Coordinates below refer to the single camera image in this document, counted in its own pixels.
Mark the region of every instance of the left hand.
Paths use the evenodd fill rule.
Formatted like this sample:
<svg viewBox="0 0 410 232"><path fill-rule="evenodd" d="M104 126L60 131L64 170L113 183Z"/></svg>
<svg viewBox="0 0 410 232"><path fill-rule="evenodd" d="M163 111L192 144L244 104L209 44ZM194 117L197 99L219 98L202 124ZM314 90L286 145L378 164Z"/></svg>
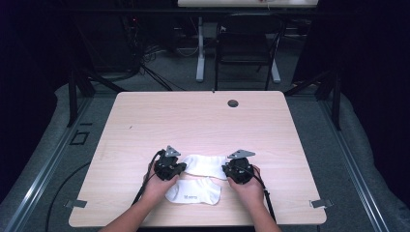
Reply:
<svg viewBox="0 0 410 232"><path fill-rule="evenodd" d="M151 167L150 174L148 176L151 177L155 171L154 166L156 161L154 162L153 166ZM147 201L150 205L157 205L160 203L163 198L165 197L166 192L177 182L179 175L175 175L169 181L161 180L157 175L154 175L149 181L147 186L145 187L144 193L142 193L140 201Z"/></svg>

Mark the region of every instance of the desk leg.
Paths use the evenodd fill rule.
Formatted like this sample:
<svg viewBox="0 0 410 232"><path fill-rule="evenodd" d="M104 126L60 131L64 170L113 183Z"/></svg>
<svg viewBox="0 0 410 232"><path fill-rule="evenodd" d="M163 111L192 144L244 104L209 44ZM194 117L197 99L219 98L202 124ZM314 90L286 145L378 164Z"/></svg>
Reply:
<svg viewBox="0 0 410 232"><path fill-rule="evenodd" d="M198 65L196 67L196 81L204 80L205 72L205 55L204 55L204 35L202 28L202 17L198 19Z"/></svg>
<svg viewBox="0 0 410 232"><path fill-rule="evenodd" d="M279 84L280 76L279 76L277 62L275 61L275 59L274 59L274 64L272 65L271 72L272 72L272 78L274 79L274 83Z"/></svg>

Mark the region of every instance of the black curtain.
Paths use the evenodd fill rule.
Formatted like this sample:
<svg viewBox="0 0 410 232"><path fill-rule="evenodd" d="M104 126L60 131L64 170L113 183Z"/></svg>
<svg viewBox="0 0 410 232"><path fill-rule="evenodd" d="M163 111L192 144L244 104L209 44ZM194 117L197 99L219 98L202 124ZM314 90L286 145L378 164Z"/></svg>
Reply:
<svg viewBox="0 0 410 232"><path fill-rule="evenodd" d="M294 81L328 69L341 74L390 190L410 206L410 5L408 1L321 0L319 12L361 16L314 20Z"/></svg>
<svg viewBox="0 0 410 232"><path fill-rule="evenodd" d="M43 1L0 2L1 201L50 122L55 90L74 67L92 69L70 18L49 17L43 7Z"/></svg>

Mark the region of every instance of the metal bracket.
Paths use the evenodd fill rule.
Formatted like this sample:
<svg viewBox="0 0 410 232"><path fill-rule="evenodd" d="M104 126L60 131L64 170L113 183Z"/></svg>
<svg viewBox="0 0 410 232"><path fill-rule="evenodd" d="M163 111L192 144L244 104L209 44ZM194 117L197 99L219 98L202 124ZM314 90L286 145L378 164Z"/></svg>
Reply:
<svg viewBox="0 0 410 232"><path fill-rule="evenodd" d="M86 201L82 200L68 200L64 205L67 208L73 209L74 207L84 208L87 205Z"/></svg>
<svg viewBox="0 0 410 232"><path fill-rule="evenodd" d="M178 157L178 156L181 156L181 153L177 152L177 150L175 150L174 148L168 145L166 147L165 156L166 157Z"/></svg>
<svg viewBox="0 0 410 232"><path fill-rule="evenodd" d="M241 159L241 158L245 158L245 157L251 157L254 156L255 153L253 152L249 152L249 151L245 151L245 150L238 150L235 153L232 153L229 158L230 159Z"/></svg>
<svg viewBox="0 0 410 232"><path fill-rule="evenodd" d="M326 200L326 199L310 201L310 206L313 207L314 209L316 208L326 209L334 205L335 204L331 200Z"/></svg>

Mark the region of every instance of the white cloth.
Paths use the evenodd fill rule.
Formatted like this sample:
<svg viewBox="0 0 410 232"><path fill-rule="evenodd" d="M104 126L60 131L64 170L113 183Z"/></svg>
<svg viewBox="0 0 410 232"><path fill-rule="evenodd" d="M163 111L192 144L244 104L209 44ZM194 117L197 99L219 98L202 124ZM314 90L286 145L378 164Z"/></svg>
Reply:
<svg viewBox="0 0 410 232"><path fill-rule="evenodd" d="M178 180L165 195L173 203L206 203L215 205L220 201L220 186L211 179Z"/></svg>
<svg viewBox="0 0 410 232"><path fill-rule="evenodd" d="M185 172L195 176L216 177L226 180L222 166L226 164L226 157L207 157L200 155L186 156L182 162L187 164Z"/></svg>

